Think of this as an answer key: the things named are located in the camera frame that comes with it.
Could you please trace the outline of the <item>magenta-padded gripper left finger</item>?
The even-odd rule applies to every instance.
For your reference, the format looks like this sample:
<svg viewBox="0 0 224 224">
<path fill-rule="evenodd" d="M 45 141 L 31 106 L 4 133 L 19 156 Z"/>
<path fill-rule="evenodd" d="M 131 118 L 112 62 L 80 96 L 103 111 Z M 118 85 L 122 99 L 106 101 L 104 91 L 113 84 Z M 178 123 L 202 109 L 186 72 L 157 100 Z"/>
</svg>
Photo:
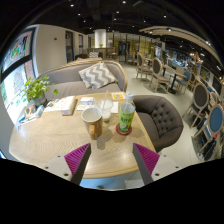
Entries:
<svg viewBox="0 0 224 224">
<path fill-rule="evenodd" d="M 43 169 L 79 185 L 91 155 L 91 144 L 87 143 L 66 155 L 56 155 Z"/>
</svg>

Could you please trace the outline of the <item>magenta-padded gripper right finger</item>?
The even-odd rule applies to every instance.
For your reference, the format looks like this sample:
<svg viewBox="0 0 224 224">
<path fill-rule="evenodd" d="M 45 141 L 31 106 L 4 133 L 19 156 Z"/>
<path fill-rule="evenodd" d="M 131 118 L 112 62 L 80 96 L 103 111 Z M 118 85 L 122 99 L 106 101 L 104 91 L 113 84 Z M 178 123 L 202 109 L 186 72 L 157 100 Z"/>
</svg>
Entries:
<svg viewBox="0 0 224 224">
<path fill-rule="evenodd" d="M 132 153 L 145 185 L 181 169 L 181 166 L 167 155 L 159 155 L 137 143 L 133 144 Z"/>
</svg>

